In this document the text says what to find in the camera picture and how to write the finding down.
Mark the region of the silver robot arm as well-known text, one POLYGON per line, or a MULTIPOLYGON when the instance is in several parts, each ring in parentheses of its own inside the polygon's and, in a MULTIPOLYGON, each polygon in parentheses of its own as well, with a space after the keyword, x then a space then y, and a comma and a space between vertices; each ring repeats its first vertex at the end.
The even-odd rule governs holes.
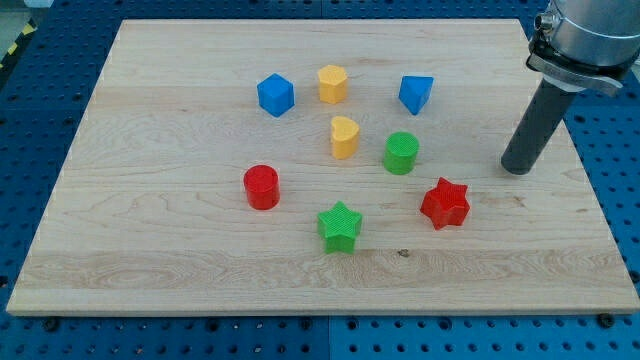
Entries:
POLYGON ((639 0, 551 0, 529 51, 527 66, 555 86, 613 97, 639 56, 639 0))

